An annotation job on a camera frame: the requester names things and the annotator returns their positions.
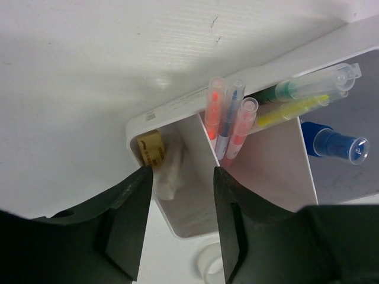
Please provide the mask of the green black pen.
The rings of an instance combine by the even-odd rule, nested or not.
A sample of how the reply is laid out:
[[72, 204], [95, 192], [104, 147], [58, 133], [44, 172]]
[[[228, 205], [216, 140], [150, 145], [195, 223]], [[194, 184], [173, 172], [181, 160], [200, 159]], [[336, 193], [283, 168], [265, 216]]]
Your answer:
[[253, 93], [260, 104], [290, 102], [317, 95], [346, 95], [362, 76], [358, 63], [340, 63]]

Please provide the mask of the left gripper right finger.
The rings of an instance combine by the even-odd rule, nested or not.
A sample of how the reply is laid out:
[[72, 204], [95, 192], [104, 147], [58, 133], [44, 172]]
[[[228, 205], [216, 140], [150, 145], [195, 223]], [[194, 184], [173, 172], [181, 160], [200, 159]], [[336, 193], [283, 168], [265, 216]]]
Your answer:
[[377, 283], [378, 206], [290, 212], [221, 167], [214, 200], [227, 283]]

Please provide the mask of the yellow eraser block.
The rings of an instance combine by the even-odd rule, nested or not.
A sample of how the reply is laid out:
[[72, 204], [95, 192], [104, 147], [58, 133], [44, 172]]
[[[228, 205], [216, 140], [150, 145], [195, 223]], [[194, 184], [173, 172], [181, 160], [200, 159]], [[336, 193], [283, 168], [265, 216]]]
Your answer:
[[137, 136], [137, 144], [145, 165], [151, 165], [154, 169], [163, 165], [165, 146], [160, 131], [152, 130]]

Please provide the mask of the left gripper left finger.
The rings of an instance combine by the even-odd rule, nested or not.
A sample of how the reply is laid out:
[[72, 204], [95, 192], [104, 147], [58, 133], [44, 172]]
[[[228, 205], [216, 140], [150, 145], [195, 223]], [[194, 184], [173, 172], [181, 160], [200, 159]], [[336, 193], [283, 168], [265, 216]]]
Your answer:
[[152, 197], [143, 166], [119, 184], [54, 216], [1, 212], [2, 283], [132, 283]]

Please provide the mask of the yellow highlighter pen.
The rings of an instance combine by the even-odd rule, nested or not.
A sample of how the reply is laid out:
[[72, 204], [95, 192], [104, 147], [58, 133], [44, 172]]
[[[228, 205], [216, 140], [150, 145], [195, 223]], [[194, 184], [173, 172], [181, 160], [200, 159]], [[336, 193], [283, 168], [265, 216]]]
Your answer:
[[273, 110], [266, 112], [265, 114], [258, 115], [255, 125], [257, 125], [259, 129], [266, 129], [271, 126], [278, 125], [318, 108], [326, 107], [332, 102], [346, 98], [348, 93], [349, 92], [346, 91], [315, 95], [301, 100], [286, 102]]

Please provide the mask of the clear tape roll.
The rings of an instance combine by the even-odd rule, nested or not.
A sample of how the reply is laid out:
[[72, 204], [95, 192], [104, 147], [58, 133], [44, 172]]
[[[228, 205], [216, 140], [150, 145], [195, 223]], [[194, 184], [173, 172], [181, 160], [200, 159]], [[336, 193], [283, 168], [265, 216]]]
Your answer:
[[196, 265], [204, 283], [224, 283], [220, 243], [205, 246], [198, 254]]

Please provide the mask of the white organizer lying tilted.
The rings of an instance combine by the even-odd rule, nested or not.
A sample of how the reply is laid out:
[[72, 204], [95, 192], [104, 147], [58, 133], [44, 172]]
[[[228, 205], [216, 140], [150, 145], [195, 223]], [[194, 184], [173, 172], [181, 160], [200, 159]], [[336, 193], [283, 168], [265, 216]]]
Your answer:
[[[251, 94], [289, 77], [301, 76], [378, 50], [378, 17], [347, 24], [258, 67], [241, 70], [238, 78]], [[171, 201], [158, 199], [168, 227], [179, 238], [215, 233], [213, 170], [219, 165], [202, 121], [207, 88], [189, 93], [129, 120], [126, 144], [138, 165], [143, 163], [137, 137], [159, 130], [165, 140], [179, 137], [185, 145], [183, 186]], [[300, 122], [285, 123], [248, 135], [228, 171], [243, 186], [288, 210], [316, 204], [309, 160]]]

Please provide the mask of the blue pen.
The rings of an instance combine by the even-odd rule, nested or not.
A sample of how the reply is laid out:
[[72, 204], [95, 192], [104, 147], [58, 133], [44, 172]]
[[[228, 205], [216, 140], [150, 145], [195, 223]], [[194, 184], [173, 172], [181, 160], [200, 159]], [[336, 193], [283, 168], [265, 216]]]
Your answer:
[[230, 140], [232, 128], [235, 123], [237, 111], [244, 97], [246, 83], [242, 79], [235, 79], [228, 87], [223, 102], [219, 133], [217, 136], [215, 154], [218, 161], [221, 161]]

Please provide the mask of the orange pen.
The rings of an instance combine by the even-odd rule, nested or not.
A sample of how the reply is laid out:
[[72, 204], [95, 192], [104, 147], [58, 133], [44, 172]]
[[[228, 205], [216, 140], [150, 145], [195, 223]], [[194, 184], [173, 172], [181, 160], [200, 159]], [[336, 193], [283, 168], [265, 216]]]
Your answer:
[[240, 152], [248, 132], [255, 122], [258, 107], [259, 104], [255, 98], [245, 98], [241, 102], [226, 154], [222, 162], [223, 166], [229, 166]]
[[213, 146], [216, 143], [225, 96], [225, 82], [221, 77], [210, 80], [205, 108], [204, 125]]

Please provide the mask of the white eraser block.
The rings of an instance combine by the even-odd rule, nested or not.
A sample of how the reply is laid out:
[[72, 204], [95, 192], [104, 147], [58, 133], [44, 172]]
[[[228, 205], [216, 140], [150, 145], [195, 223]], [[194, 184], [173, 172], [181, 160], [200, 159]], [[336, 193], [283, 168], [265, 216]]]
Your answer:
[[172, 140], [166, 149], [163, 165], [154, 172], [154, 191], [158, 199], [171, 201], [181, 185], [181, 168], [184, 162], [184, 145]]

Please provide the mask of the clear glue bottle blue cap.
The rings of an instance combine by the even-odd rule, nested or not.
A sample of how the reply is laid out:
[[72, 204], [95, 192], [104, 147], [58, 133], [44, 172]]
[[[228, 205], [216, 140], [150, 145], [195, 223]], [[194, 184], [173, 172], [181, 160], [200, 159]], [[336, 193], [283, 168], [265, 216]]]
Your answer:
[[370, 142], [365, 137], [344, 135], [314, 122], [302, 122], [301, 130], [309, 156], [338, 159], [352, 165], [361, 164], [368, 156]]

